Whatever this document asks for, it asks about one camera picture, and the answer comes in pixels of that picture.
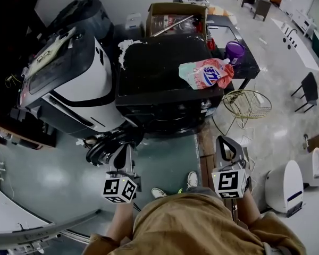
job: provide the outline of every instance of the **white sneaker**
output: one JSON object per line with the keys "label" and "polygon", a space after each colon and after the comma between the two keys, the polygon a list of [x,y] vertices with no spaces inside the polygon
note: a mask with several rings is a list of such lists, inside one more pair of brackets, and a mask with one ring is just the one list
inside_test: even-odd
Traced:
{"label": "white sneaker", "polygon": [[197,174],[194,171],[190,172],[188,175],[188,188],[197,187],[197,183]]}
{"label": "white sneaker", "polygon": [[154,198],[167,197],[166,193],[159,188],[152,188],[151,193],[153,194]]}

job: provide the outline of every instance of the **red and teal plastic bag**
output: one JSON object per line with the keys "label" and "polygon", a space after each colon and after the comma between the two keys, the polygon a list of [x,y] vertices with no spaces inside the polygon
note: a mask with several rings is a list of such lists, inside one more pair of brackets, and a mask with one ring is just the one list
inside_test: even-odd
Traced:
{"label": "red and teal plastic bag", "polygon": [[179,76],[188,82],[194,90],[202,90],[213,86],[215,83],[225,89],[234,76],[234,69],[218,58],[209,58],[200,62],[184,63],[179,66]]}

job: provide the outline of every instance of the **gold wire basket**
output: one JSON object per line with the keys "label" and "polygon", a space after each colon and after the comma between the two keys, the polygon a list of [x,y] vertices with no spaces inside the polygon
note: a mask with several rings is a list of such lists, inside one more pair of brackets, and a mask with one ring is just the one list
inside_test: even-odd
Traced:
{"label": "gold wire basket", "polygon": [[226,94],[223,98],[224,106],[234,116],[234,120],[224,134],[216,125],[214,118],[213,122],[217,129],[226,136],[233,126],[234,121],[239,118],[242,121],[242,128],[248,122],[248,119],[259,119],[265,117],[272,110],[271,101],[262,93],[252,90],[235,90]]}

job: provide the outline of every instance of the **purple cup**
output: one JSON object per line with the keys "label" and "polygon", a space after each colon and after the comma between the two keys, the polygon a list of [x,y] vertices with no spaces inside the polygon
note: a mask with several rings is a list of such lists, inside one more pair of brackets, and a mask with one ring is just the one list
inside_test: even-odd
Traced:
{"label": "purple cup", "polygon": [[245,51],[246,50],[242,44],[239,44],[236,41],[230,41],[225,46],[225,58],[229,58],[230,64],[236,65],[241,61]]}

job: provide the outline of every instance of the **washing machine door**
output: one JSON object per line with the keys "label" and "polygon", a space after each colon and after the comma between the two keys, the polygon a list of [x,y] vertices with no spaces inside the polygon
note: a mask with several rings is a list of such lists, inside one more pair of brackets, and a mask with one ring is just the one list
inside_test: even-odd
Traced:
{"label": "washing machine door", "polygon": [[122,145],[133,149],[142,142],[144,130],[141,127],[119,129],[98,140],[87,152],[86,160],[93,165],[106,165]]}

